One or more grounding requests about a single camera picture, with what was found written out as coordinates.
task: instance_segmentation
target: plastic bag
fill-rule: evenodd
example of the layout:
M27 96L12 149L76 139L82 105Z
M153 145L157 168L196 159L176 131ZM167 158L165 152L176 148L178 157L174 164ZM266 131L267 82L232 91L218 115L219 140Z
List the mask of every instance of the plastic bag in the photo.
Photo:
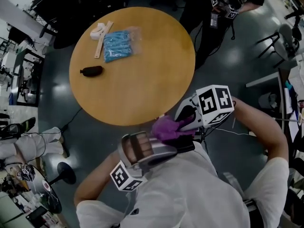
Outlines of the plastic bag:
M106 34L104 37L104 60L106 63L141 52L141 30L129 27L126 30Z

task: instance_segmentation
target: purple cloth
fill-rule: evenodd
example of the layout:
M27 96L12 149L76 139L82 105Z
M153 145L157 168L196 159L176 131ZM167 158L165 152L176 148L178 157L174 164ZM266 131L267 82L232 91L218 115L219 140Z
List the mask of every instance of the purple cloth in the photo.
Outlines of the purple cloth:
M194 135L195 130L181 132L179 129L189 124L193 116L186 118L180 122L175 122L170 116L159 118L152 126L152 134L160 141L177 139L181 135Z

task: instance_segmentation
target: white cloth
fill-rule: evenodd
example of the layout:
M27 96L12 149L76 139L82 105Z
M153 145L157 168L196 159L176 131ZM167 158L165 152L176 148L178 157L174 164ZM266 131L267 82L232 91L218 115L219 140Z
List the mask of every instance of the white cloth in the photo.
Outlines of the white cloth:
M4 159L6 165L20 162L20 160L16 157L16 148L14 143L19 147L24 159L27 162L39 157L42 154L63 154L62 145L58 141L60 136L60 129L53 127L44 131L41 135L32 133L30 135L23 135L19 139L1 140L0 159Z
M202 146L180 154L154 168L148 182L137 192L136 215L127 215L99 201L82 201L77 206L81 228L248 228L249 213L240 194L220 180ZM258 174L245 197L255 199L265 228L277 228L286 195L288 163L270 160Z

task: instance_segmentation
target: gray floor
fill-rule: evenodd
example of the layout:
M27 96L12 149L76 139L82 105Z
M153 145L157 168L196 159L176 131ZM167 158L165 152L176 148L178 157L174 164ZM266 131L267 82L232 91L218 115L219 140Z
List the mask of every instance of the gray floor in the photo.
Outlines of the gray floor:
M130 0L129 6L149 7L150 0ZM168 5L158 4L155 8L163 10L179 19L182 9L173 12ZM195 72L192 83L184 97L191 95L196 89L210 84L228 85L232 95L257 103L256 97L245 89L245 83L275 72L272 66L280 58L278 55L258 59L258 54L266 48L265 43L254 46L254 43L273 34L278 25L272 19L274 11L266 1L263 13L248 12L238 16L234 22L236 39L231 40L231 29L227 32L219 51L210 56L204 66ZM38 108L40 131L53 126L61 127L67 123L80 108L73 97L69 86L69 61L73 46L55 50L47 54L41 85L41 100ZM283 67L295 65L294 62L285 62ZM247 130L236 123L231 129L232 117L221 128L246 133ZM116 149L117 141L126 133L138 130L149 130L146 123L135 127L118 127L107 125L92 118L85 111L81 111L70 124L64 137L71 156L65 160L76 173L77 183L73 186L60 181L54 185L59 196L63 215L71 227L79 227L73 195L79 183L91 172L110 152ZM215 130L207 137L208 150L218 172L229 171L246 188L265 164L262 147L255 137L235 135ZM52 179L57 175L57 163L62 161L58 156L44 158L47 165L47 177ZM127 199L124 193L118 192L111 183L100 197L100 200L113 208L123 211Z

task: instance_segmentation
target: round wooden table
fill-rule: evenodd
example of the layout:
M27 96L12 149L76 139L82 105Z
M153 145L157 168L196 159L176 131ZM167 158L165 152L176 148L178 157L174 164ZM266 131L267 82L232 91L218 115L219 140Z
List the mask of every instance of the round wooden table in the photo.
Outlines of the round wooden table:
M130 26L141 28L142 52L110 63L103 50L95 59L98 41L90 38L97 23L114 22L110 33ZM80 74L84 67L101 65L101 75ZM114 11L96 21L78 41L70 62L70 84L80 106L94 118L113 125L148 122L170 110L192 80L195 52L190 36L170 15L133 7Z

